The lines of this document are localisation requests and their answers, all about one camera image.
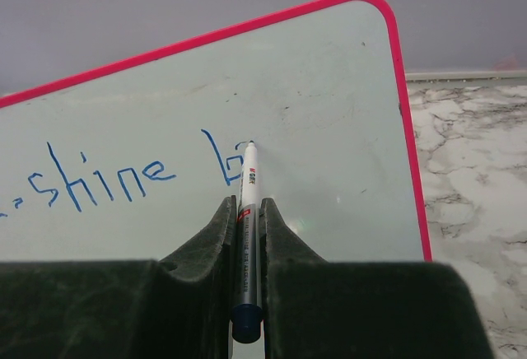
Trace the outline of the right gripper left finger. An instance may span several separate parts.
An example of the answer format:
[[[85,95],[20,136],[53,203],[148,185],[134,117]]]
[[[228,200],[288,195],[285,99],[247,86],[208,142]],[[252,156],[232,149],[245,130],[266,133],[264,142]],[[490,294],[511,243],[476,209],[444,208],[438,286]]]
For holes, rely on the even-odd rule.
[[[230,358],[236,197],[224,198],[210,222],[161,261],[172,280],[169,320],[181,358]]]

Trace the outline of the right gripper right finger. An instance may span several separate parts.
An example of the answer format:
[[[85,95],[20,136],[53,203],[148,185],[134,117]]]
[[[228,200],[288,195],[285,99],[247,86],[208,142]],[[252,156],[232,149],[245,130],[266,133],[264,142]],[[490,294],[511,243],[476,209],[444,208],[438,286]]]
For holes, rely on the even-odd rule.
[[[263,300],[263,336],[265,358],[272,358],[270,333],[272,322],[268,309],[269,277],[268,266],[274,261],[326,263],[308,244],[303,241],[283,220],[277,204],[272,198],[264,198],[260,208],[260,249],[261,284]]]

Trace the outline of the blue whiteboard marker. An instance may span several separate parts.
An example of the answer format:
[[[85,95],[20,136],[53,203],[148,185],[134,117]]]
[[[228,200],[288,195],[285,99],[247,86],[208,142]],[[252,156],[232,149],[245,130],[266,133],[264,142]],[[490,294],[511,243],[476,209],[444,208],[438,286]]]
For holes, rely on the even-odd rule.
[[[259,167],[254,141],[245,148],[236,221],[231,335],[238,343],[254,343],[261,336],[263,320],[259,243]]]

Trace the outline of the red-framed whiteboard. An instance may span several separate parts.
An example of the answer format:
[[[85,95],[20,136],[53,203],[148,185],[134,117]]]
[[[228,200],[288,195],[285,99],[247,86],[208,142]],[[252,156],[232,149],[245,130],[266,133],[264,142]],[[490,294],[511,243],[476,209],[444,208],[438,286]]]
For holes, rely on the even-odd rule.
[[[159,259],[259,186],[328,260],[431,258],[394,13],[317,0],[1,99],[1,258]]]

